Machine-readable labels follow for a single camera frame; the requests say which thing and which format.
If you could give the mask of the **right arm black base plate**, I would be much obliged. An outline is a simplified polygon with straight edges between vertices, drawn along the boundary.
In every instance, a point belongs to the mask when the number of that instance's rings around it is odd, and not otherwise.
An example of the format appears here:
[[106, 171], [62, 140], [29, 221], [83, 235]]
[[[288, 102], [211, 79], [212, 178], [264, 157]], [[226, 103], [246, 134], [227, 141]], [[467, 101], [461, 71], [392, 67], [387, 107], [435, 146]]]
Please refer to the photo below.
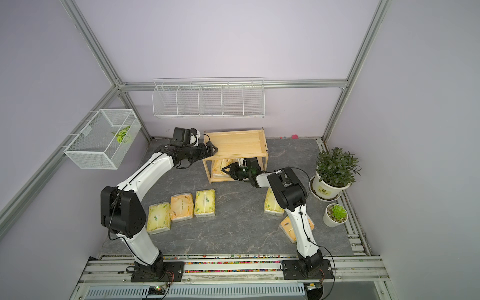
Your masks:
[[284, 260], [280, 264], [284, 280], [332, 280], [334, 278], [331, 263], [324, 259], [322, 263], [314, 262], [310, 266], [300, 259]]

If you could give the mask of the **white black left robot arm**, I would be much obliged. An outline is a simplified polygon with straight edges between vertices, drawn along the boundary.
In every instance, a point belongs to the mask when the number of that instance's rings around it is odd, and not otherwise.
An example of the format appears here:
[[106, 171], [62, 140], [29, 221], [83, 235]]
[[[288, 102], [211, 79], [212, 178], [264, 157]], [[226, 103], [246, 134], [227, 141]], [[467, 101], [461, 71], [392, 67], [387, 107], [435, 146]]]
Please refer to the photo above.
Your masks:
[[162, 176], [180, 169], [183, 161], [192, 165], [218, 152], [210, 140], [200, 142], [200, 136], [195, 128], [175, 128], [169, 144], [158, 148], [132, 176], [101, 191], [101, 225], [127, 246], [141, 270], [160, 275], [164, 269], [163, 255], [146, 229], [142, 200]]

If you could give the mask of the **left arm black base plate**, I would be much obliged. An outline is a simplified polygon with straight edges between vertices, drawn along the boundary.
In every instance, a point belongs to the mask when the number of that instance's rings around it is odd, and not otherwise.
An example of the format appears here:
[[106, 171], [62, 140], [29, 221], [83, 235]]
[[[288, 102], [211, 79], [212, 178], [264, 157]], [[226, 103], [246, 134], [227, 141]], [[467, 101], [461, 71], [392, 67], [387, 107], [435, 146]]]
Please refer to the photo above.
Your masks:
[[135, 262], [131, 274], [132, 283], [172, 283], [182, 281], [185, 263], [181, 261], [163, 261], [156, 266], [145, 266]]

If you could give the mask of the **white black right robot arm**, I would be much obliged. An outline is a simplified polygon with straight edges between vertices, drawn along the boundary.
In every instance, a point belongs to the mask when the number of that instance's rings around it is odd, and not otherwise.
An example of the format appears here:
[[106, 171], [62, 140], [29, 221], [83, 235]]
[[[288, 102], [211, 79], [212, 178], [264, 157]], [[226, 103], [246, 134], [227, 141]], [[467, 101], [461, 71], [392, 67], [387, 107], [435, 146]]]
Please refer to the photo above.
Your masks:
[[308, 192], [292, 168], [266, 172], [260, 168], [256, 158], [247, 158], [243, 165], [234, 162], [222, 168], [222, 172], [234, 180], [247, 181], [255, 188], [271, 188], [278, 205], [291, 221], [300, 265], [306, 271], [315, 271], [324, 265], [323, 254], [312, 234], [306, 211]]

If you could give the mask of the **light wooden two-tier shelf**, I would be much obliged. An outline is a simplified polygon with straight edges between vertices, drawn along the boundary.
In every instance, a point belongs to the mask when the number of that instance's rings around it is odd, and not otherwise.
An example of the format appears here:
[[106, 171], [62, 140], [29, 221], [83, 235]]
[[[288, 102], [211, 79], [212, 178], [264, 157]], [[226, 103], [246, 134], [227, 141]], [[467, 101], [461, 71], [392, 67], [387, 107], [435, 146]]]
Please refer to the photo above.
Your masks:
[[213, 177], [214, 163], [219, 160], [257, 158], [261, 169], [267, 170], [269, 150], [263, 128], [247, 131], [205, 132], [205, 134], [218, 149], [214, 156], [202, 161], [209, 183], [234, 181], [230, 177]]

